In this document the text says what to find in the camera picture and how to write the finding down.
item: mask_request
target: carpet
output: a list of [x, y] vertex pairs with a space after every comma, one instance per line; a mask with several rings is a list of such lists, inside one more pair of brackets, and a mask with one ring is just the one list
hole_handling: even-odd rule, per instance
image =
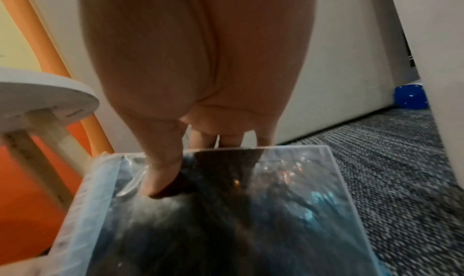
[[464, 190], [430, 110], [389, 109], [292, 144], [330, 146], [393, 275], [464, 275]]

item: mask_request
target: patterned carpet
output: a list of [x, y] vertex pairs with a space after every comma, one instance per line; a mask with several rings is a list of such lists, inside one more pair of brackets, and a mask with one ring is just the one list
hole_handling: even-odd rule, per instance
[[464, 275], [464, 191], [429, 110], [390, 109], [295, 145], [329, 145], [393, 275]]

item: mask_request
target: transparent plastic case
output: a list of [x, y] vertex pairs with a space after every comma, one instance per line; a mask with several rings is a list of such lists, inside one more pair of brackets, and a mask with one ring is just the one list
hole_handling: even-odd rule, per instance
[[96, 159], [41, 275], [382, 275], [326, 146], [186, 152], [158, 199], [146, 170]]

